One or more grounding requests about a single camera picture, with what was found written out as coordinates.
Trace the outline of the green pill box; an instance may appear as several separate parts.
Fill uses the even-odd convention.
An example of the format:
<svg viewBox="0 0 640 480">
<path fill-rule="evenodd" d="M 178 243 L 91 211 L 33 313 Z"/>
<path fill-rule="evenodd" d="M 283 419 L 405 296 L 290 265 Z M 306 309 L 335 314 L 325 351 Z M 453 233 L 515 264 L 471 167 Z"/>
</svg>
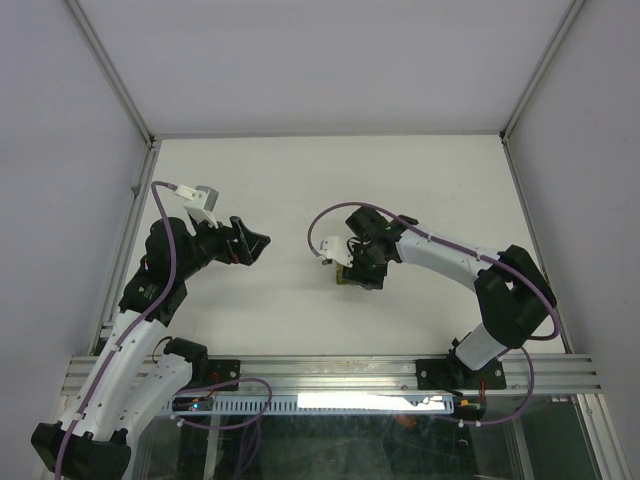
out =
<svg viewBox="0 0 640 480">
<path fill-rule="evenodd" d="M 340 286 L 357 285 L 357 283 L 349 277 L 350 269 L 348 267 L 341 264 L 337 264 L 335 271 L 336 271 L 335 278 L 336 278 L 337 285 L 340 285 Z"/>
</svg>

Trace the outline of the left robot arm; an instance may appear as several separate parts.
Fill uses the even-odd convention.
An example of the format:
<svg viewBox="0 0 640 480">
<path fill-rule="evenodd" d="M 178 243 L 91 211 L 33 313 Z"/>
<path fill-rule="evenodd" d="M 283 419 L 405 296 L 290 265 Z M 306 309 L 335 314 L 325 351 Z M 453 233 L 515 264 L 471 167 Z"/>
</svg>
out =
<svg viewBox="0 0 640 480">
<path fill-rule="evenodd" d="M 140 436 L 185 387 L 209 377 L 206 346 L 182 338 L 166 345 L 158 364 L 134 381 L 168 333 L 186 298 L 187 280 L 212 262 L 250 266 L 271 239 L 233 216 L 228 225 L 156 221 L 139 268 L 126 285 L 112 332 L 84 384 L 58 420 L 40 423 L 31 444 L 57 478 L 123 479 Z"/>
</svg>

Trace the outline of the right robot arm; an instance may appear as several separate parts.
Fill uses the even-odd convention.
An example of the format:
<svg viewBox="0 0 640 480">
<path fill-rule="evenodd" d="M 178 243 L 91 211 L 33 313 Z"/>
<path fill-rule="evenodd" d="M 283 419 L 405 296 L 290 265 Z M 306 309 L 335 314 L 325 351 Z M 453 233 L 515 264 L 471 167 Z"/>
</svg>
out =
<svg viewBox="0 0 640 480">
<path fill-rule="evenodd" d="M 342 269 L 346 283 L 380 290 L 395 262 L 426 268 L 475 294 L 480 324 L 419 374 L 433 389 L 457 394 L 480 387 L 498 357 L 531 340 L 557 305 L 531 256 L 517 245 L 484 253 L 429 236 L 410 217 L 387 220 L 371 207 L 357 209 L 346 224 L 353 234 L 346 242 L 351 260 Z"/>
</svg>

